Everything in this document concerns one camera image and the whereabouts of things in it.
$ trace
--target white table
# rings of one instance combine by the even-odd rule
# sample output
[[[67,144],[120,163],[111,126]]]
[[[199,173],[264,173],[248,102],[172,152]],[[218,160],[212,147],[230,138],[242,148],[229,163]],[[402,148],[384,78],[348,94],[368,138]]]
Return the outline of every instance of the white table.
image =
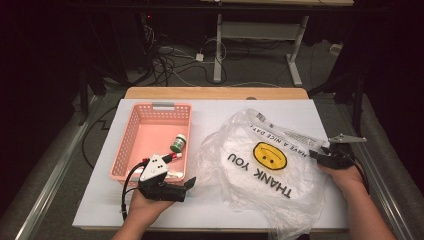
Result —
[[[118,229],[122,223],[120,211],[122,185],[109,177],[127,119],[136,102],[183,102],[192,104],[192,122],[188,161],[193,160],[203,139],[219,129],[221,124],[245,108],[263,113],[270,121],[295,131],[327,139],[312,100],[157,100],[123,99],[103,145],[73,226],[82,229]],[[259,211],[234,211],[220,195],[200,201],[188,192],[185,202],[175,203],[151,226],[161,231],[258,231],[266,232],[265,216]],[[325,187],[325,206],[312,231],[346,230],[346,202],[340,190],[329,180]]]

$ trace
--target plastic bag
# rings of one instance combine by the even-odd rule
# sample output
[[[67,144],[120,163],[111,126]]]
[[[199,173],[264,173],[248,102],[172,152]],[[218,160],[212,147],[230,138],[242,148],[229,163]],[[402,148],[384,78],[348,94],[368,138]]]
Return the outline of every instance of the plastic bag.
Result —
[[[321,152],[324,143],[279,127],[256,110],[240,111],[201,144],[192,194],[219,185],[235,210],[261,210],[270,236],[296,239],[310,232],[323,207],[326,175],[309,150]]]

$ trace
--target wire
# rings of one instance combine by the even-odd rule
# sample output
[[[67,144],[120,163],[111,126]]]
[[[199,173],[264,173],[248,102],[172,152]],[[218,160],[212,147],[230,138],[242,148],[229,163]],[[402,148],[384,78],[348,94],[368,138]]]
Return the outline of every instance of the wire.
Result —
[[[125,219],[127,218],[127,205],[125,204],[125,195],[127,195],[128,191],[127,191],[127,187],[128,187],[128,183],[131,179],[131,176],[133,175],[133,173],[135,172],[135,170],[137,170],[140,167],[145,167],[147,165],[147,162],[140,162],[137,165],[135,165],[131,171],[128,173],[127,178],[125,179],[125,183],[124,183],[124,187],[122,188],[122,196],[121,196],[121,214],[122,214],[122,218]]]
[[[118,105],[116,105],[116,106],[114,106],[114,107],[112,107],[112,108],[110,108],[109,110],[107,110],[105,113],[103,113],[91,126],[90,126],[90,128],[87,130],[87,132],[84,134],[84,136],[83,136],[83,138],[82,138],[82,140],[81,140],[81,152],[82,152],[82,155],[83,155],[83,158],[84,158],[84,160],[85,160],[85,162],[88,164],[88,166],[91,168],[91,169],[94,169],[94,166],[93,166],[93,164],[91,164],[90,163],[90,161],[88,160],[88,157],[87,157],[87,155],[86,155],[86,153],[85,153],[85,140],[87,139],[87,136],[88,136],[88,134],[91,132],[91,130],[93,129],[93,127],[96,125],[96,123],[99,123],[99,122],[102,122],[103,123],[103,126],[102,126],[102,130],[109,130],[109,128],[105,128],[105,120],[101,120],[104,116],[106,116],[106,114],[108,114],[108,113],[110,113],[112,110],[114,110],[114,109],[116,109],[116,108],[118,108]]]

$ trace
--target basket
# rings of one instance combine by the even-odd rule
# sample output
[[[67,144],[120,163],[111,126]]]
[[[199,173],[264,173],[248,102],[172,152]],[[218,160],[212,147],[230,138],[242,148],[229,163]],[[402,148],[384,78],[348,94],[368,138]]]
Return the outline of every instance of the basket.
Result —
[[[136,103],[134,104],[118,152],[115,156],[110,177],[124,184],[131,169],[153,154],[172,153],[170,146],[178,134],[186,137],[182,157],[168,163],[165,179],[168,183],[182,182],[186,170],[190,135],[191,105],[186,103]],[[135,186],[140,177],[136,171],[129,186]]]

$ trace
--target yellow smiley face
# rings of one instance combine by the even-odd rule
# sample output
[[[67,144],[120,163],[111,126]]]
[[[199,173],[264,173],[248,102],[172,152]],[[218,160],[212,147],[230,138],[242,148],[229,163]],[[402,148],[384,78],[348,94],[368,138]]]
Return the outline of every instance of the yellow smiley face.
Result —
[[[286,155],[268,143],[258,143],[253,149],[253,156],[260,164],[271,170],[280,170],[287,166]]]

